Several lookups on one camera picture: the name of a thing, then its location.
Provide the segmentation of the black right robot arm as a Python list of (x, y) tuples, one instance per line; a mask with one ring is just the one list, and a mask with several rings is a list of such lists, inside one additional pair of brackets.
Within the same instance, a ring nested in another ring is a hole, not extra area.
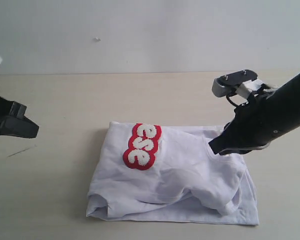
[(300, 127), (300, 73), (276, 88), (244, 69), (216, 78), (212, 92), (235, 107), (233, 120), (208, 143), (216, 155), (262, 150)]

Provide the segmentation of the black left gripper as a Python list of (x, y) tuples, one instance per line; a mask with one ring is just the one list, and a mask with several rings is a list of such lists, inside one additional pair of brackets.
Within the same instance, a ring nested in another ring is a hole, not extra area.
[(0, 136), (34, 139), (39, 126), (25, 117), (27, 107), (0, 96)]

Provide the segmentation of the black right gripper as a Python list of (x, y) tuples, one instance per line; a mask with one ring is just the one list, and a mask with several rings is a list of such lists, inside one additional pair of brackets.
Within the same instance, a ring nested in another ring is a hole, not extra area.
[(245, 155), (263, 149), (278, 138), (278, 100), (275, 96), (249, 96), (237, 106), (234, 119), (208, 142), (215, 155)]

